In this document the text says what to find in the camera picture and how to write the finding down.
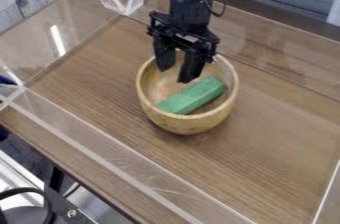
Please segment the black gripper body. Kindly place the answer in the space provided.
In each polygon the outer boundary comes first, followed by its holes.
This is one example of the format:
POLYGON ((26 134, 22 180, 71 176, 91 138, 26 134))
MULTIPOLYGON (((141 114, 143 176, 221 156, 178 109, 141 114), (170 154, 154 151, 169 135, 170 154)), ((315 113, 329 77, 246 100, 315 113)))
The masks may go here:
POLYGON ((191 48, 194 44, 206 44, 206 62, 213 61, 215 55, 215 45, 219 42, 217 36, 209 31, 205 25, 187 26, 177 25, 170 21, 170 15, 151 11, 149 13, 150 24, 147 26, 147 34, 169 37, 174 47, 183 50, 191 48))

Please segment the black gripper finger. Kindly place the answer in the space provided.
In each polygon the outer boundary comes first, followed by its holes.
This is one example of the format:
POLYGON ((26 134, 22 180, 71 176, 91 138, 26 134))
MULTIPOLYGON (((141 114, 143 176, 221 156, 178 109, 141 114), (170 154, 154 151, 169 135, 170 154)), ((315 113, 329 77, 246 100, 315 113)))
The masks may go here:
POLYGON ((206 47, 198 46, 182 50, 183 58, 179 66, 177 81, 187 84, 199 74, 206 61, 206 47))
POLYGON ((154 56, 158 70, 163 72, 174 64, 174 44, 169 37, 153 35, 154 56))

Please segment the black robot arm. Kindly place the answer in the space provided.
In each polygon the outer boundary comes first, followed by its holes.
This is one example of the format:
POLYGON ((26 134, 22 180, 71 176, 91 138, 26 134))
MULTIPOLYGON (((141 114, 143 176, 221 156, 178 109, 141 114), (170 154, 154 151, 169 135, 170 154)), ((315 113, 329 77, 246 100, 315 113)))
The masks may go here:
POLYGON ((213 62, 217 36, 207 30, 213 14, 211 0, 169 0, 169 12, 151 11, 147 34, 158 70, 166 71, 175 61, 175 50, 183 51, 183 61, 175 81, 186 84, 194 80, 203 65, 213 62))

